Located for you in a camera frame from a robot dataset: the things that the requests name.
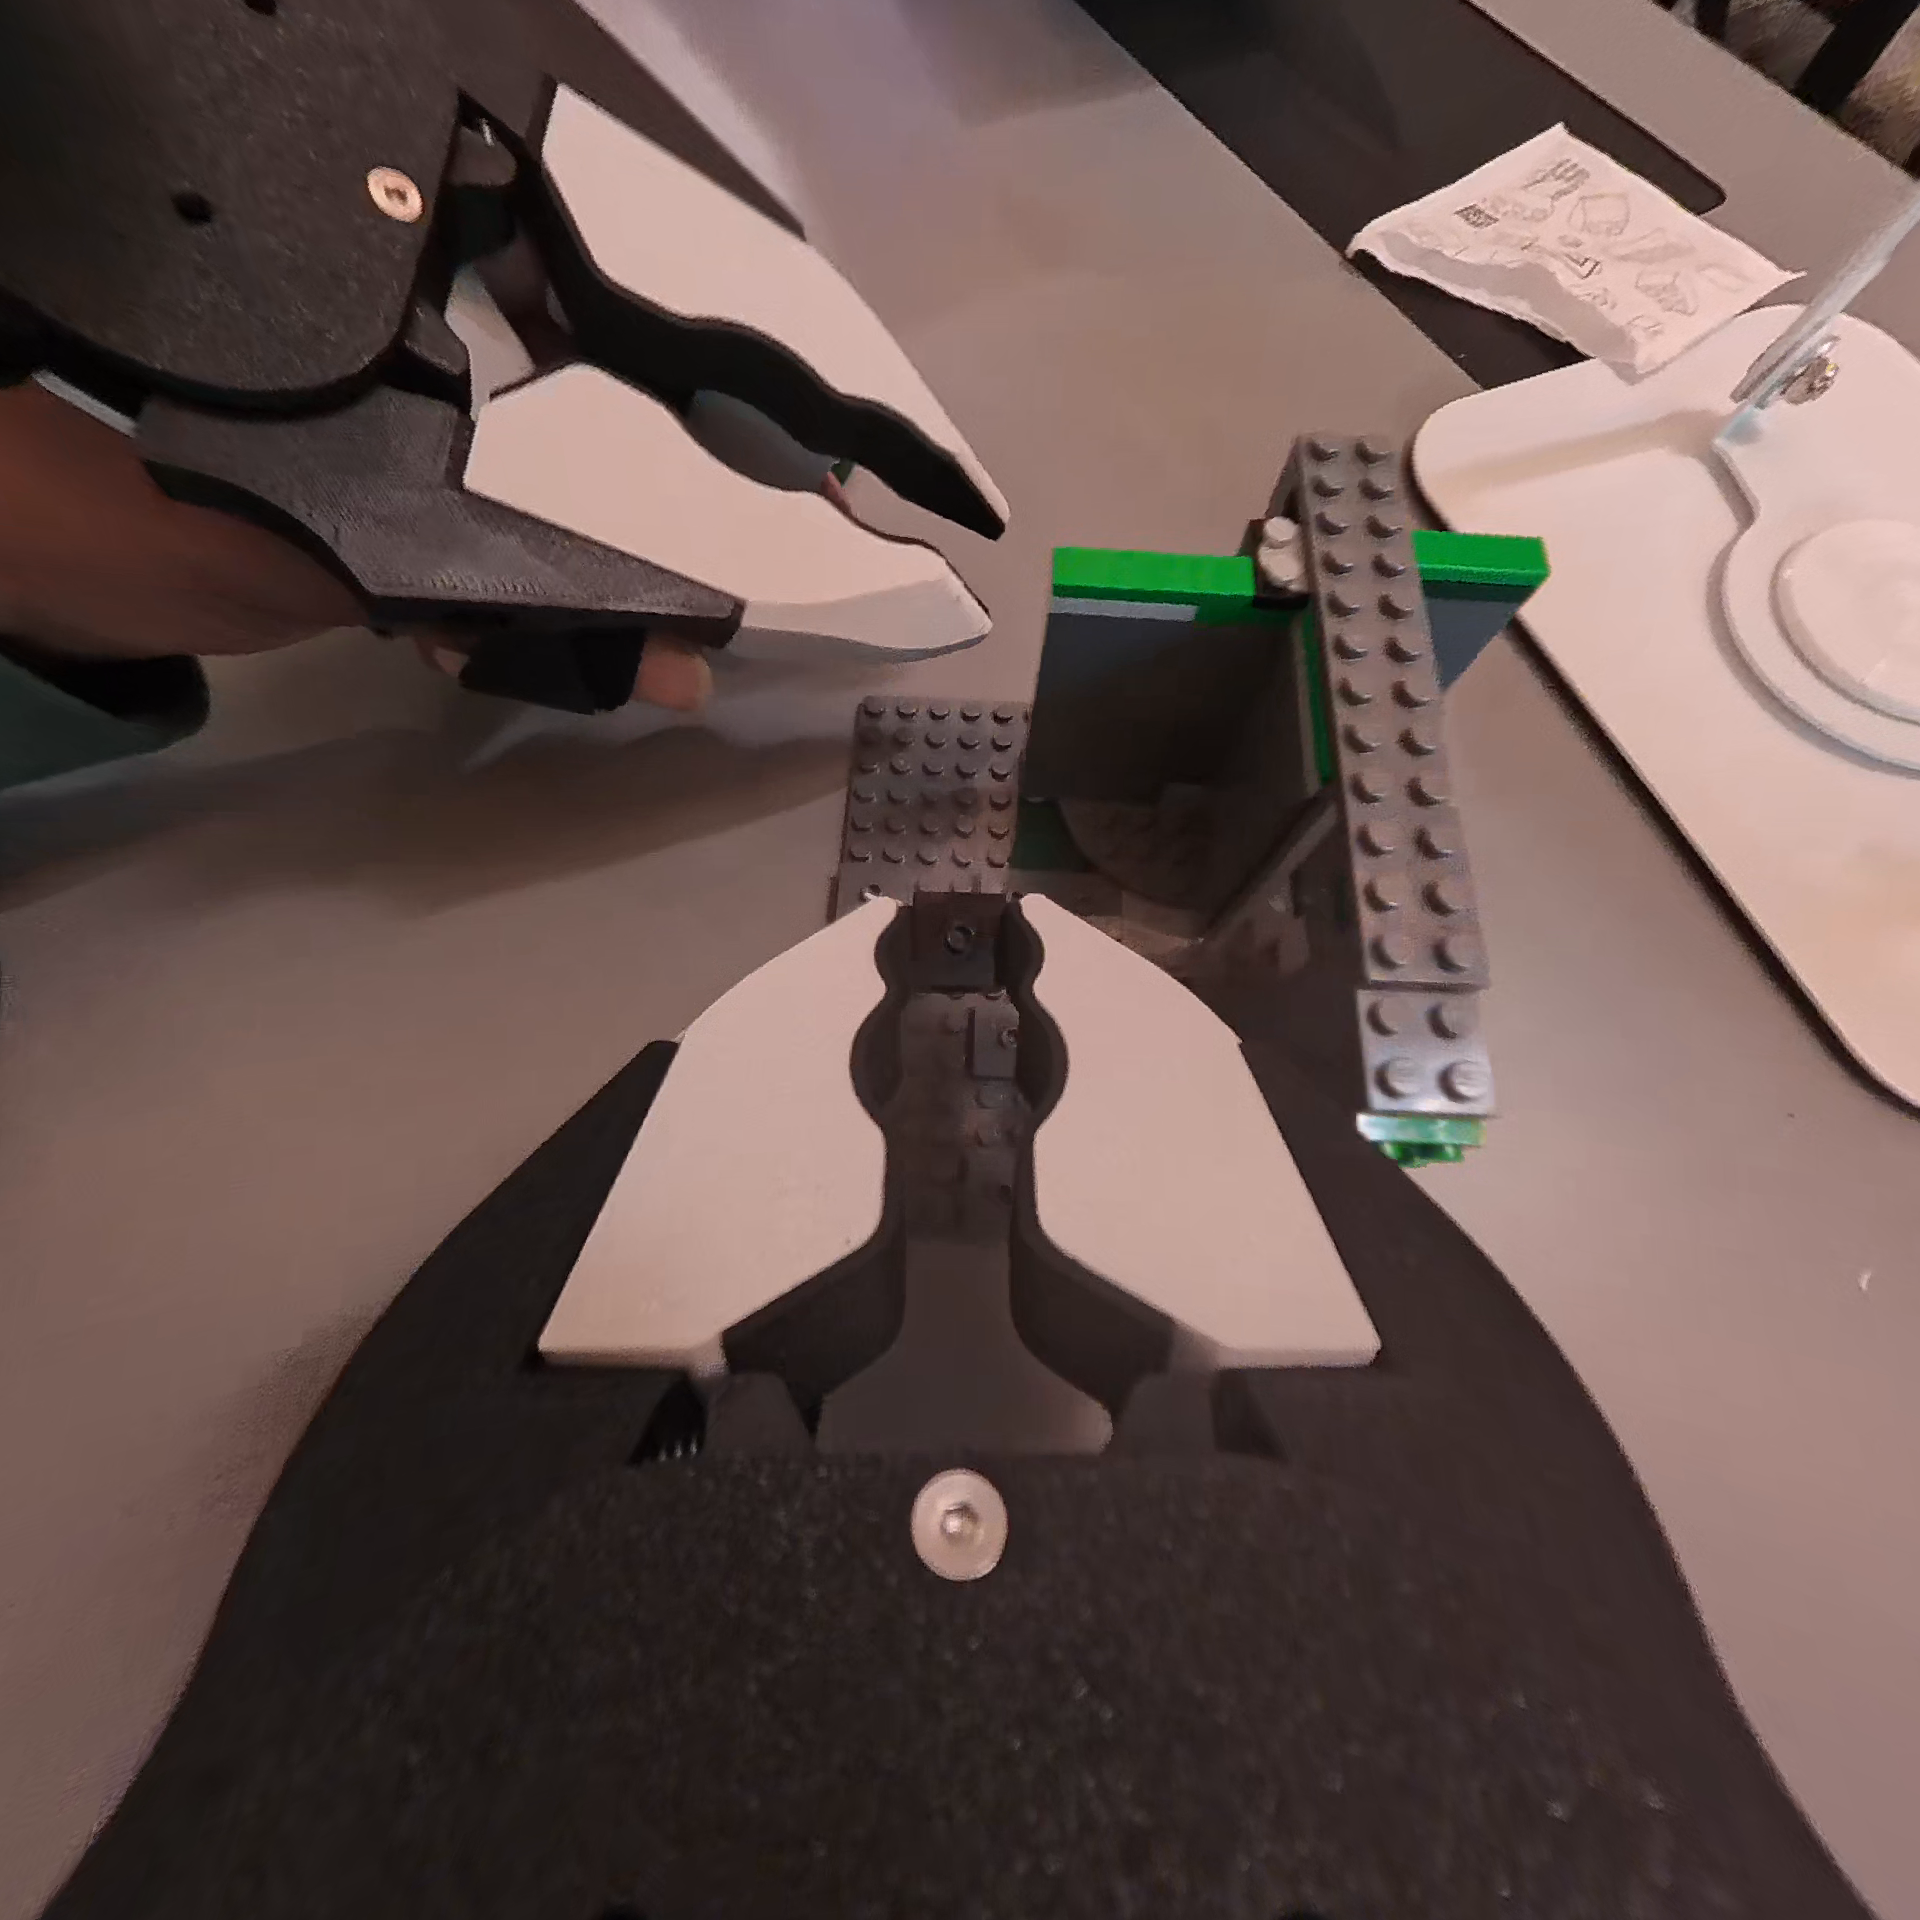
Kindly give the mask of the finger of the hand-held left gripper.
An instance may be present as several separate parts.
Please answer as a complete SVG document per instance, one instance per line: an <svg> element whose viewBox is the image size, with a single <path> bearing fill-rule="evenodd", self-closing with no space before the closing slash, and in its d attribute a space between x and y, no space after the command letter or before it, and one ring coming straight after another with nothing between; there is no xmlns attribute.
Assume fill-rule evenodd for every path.
<svg viewBox="0 0 1920 1920"><path fill-rule="evenodd" d="M598 367L554 367L489 398L464 487L717 589L738 603L730 650L746 660L916 662L992 631L937 549L874 532L820 490L749 478Z"/></svg>
<svg viewBox="0 0 1920 1920"><path fill-rule="evenodd" d="M746 402L815 457L996 539L1002 493L918 367L812 242L577 89L536 142L536 246L583 351L660 399Z"/></svg>

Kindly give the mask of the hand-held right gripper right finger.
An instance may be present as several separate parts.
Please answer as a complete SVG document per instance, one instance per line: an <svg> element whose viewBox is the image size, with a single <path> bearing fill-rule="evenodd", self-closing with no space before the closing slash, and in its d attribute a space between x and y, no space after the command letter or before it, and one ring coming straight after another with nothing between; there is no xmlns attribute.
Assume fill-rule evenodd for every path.
<svg viewBox="0 0 1920 1920"><path fill-rule="evenodd" d="M1221 1015L1018 895L1015 1031L1015 1330L1050 1374L1117 1426L1162 1378L1376 1362L1376 1322Z"/></svg>

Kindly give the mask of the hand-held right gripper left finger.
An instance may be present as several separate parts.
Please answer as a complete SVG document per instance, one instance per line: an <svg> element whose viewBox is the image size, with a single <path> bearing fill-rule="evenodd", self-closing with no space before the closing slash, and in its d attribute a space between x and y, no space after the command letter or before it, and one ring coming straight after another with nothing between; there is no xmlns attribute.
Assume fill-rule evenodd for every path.
<svg viewBox="0 0 1920 1920"><path fill-rule="evenodd" d="M774 1377L812 1422L893 1343L901 903L740 979L671 1047L536 1339L551 1365Z"/></svg>

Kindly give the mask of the small black toy cube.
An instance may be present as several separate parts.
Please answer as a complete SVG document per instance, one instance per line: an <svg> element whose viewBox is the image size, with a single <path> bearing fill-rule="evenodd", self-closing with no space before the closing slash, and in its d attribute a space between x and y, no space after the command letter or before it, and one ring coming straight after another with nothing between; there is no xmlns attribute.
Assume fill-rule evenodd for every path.
<svg viewBox="0 0 1920 1920"><path fill-rule="evenodd" d="M1006 893L918 889L906 908L905 979L912 995L1001 989Z"/></svg>

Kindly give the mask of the dark grey brick building model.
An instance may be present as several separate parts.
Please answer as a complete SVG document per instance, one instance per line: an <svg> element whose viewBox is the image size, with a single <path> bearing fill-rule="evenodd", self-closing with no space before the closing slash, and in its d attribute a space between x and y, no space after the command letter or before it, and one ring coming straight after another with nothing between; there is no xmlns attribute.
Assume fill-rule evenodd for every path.
<svg viewBox="0 0 1920 1920"><path fill-rule="evenodd" d="M826 922L1044 895L1292 1051L1404 1167L1496 1109L1447 693L1544 546L1422 529L1401 449L1305 435L1230 556L1061 545L1030 693L858 702Z"/></svg>

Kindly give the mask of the grey desk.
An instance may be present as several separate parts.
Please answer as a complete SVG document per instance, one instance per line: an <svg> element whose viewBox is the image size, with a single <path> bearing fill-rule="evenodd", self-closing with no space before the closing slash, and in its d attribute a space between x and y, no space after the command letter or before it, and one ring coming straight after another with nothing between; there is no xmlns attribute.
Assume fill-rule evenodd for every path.
<svg viewBox="0 0 1920 1920"><path fill-rule="evenodd" d="M1462 370L1077 4L593 4L801 218L1015 517L1231 546L1311 425ZM815 929L854 693L765 749L508 743L343 634L182 748L5 803L5 1915L175 1705L289 1446L446 1234ZM1916 1115L1832 1051L1520 641L1448 717L1498 1117L1428 1196L1594 1394L1790 1790L1916 1915Z"/></svg>

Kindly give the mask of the person's left hand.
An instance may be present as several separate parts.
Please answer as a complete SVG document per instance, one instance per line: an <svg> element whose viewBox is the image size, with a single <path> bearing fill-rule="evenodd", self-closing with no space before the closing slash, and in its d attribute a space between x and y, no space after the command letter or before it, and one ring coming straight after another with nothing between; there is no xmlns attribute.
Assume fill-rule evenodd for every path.
<svg viewBox="0 0 1920 1920"><path fill-rule="evenodd" d="M297 546L169 499L127 436L42 387L5 388L5 657L47 676L370 628Z"/></svg>

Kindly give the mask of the white reading stand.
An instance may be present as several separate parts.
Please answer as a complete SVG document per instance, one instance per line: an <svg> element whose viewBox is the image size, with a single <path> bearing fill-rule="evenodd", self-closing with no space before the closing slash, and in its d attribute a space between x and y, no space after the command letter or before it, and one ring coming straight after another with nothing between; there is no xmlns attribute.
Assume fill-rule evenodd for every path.
<svg viewBox="0 0 1920 1920"><path fill-rule="evenodd" d="M1413 473L1454 529L1535 535L1521 627L1886 1092L1918 1095L1916 350L1847 306L1916 242L1916 181L1806 306L1664 370L1455 399Z"/></svg>

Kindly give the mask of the folded paper leaflet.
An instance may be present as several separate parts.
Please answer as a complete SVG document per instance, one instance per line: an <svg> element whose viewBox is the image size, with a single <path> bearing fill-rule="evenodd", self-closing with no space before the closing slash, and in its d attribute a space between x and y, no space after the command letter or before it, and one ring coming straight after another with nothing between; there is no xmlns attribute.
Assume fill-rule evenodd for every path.
<svg viewBox="0 0 1920 1920"><path fill-rule="evenodd" d="M1346 257L1624 378L1665 367L1796 278L1562 125L1373 218Z"/></svg>

